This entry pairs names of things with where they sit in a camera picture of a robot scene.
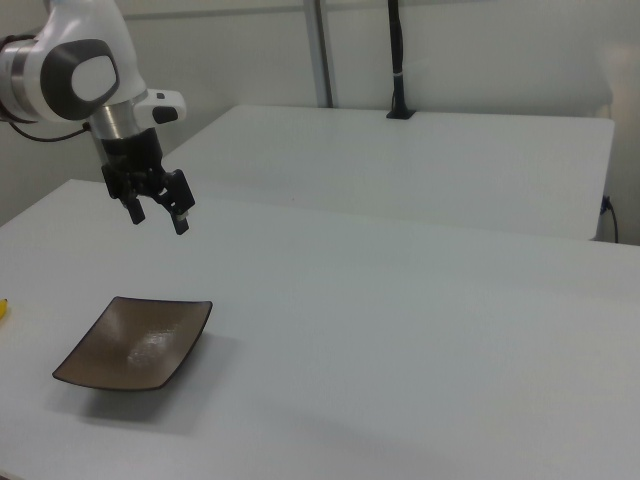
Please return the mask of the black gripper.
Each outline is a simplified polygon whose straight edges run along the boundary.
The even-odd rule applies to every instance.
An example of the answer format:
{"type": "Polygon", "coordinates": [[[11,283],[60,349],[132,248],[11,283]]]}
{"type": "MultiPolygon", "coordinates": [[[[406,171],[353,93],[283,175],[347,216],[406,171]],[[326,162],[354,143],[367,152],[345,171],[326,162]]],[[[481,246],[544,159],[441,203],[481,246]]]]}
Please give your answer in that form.
{"type": "Polygon", "coordinates": [[[156,130],[151,128],[124,139],[101,140],[106,156],[101,171],[109,196],[119,200],[134,225],[145,220],[137,195],[152,198],[169,214],[177,235],[189,229],[187,216],[195,199],[184,172],[165,172],[156,130]]]}

